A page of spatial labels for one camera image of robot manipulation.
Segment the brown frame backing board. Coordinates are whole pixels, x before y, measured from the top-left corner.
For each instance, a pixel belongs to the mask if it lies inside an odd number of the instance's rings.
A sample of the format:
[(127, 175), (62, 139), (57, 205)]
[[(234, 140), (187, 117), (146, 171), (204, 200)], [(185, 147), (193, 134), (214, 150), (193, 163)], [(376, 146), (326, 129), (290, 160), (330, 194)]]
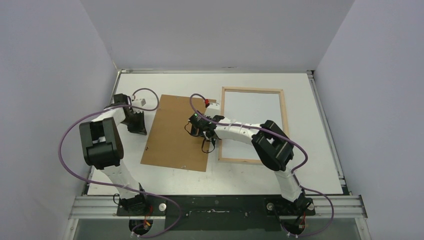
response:
[(194, 114), (186, 96), (163, 94), (159, 100), (152, 127), (148, 131), (141, 164), (205, 172), (209, 143), (185, 131), (188, 119)]

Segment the light wooden picture frame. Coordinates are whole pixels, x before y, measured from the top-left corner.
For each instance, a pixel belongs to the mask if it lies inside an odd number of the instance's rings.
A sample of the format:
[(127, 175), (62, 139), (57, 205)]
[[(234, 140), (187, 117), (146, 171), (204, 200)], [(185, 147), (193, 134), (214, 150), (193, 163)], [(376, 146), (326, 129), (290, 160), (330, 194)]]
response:
[[(289, 121), (284, 91), (277, 88), (224, 86), (221, 93), (221, 115), (237, 122), (263, 124), (274, 121), (289, 136)], [(218, 161), (260, 165), (252, 146), (235, 140), (218, 143)]]

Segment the white photo paper sheet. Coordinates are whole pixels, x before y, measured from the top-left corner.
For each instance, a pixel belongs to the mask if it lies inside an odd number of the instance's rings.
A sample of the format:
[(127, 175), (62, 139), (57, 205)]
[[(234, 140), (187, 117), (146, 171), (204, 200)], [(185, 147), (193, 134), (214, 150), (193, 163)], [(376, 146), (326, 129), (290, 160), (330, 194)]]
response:
[[(284, 128), (280, 94), (225, 91), (223, 115), (244, 124), (263, 124), (267, 120)], [(253, 146), (230, 139), (221, 142), (221, 158), (225, 162), (260, 164)]]

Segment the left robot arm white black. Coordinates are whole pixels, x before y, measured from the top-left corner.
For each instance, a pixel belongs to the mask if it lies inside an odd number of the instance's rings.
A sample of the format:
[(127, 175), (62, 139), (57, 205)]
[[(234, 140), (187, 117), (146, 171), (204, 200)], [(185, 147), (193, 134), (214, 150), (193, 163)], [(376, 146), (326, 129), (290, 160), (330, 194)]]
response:
[(149, 210), (149, 201), (123, 161), (124, 147), (118, 126), (125, 125), (132, 134), (146, 135), (145, 116), (141, 109), (145, 104), (143, 98), (115, 94), (113, 104), (96, 118), (79, 125), (85, 162), (105, 174), (118, 190), (121, 205), (139, 216)]

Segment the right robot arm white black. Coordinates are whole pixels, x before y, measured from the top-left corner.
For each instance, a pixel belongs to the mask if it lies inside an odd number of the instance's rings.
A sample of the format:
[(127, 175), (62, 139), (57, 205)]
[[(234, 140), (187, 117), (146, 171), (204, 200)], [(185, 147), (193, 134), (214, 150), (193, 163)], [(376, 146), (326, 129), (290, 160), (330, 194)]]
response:
[(294, 157), (294, 144), (275, 122), (242, 123), (221, 115), (209, 118), (194, 113), (188, 123), (191, 124), (189, 134), (202, 137), (205, 142), (215, 144), (217, 140), (232, 140), (252, 146), (260, 162), (275, 173), (284, 211), (294, 215), (302, 209), (304, 191), (288, 167)]

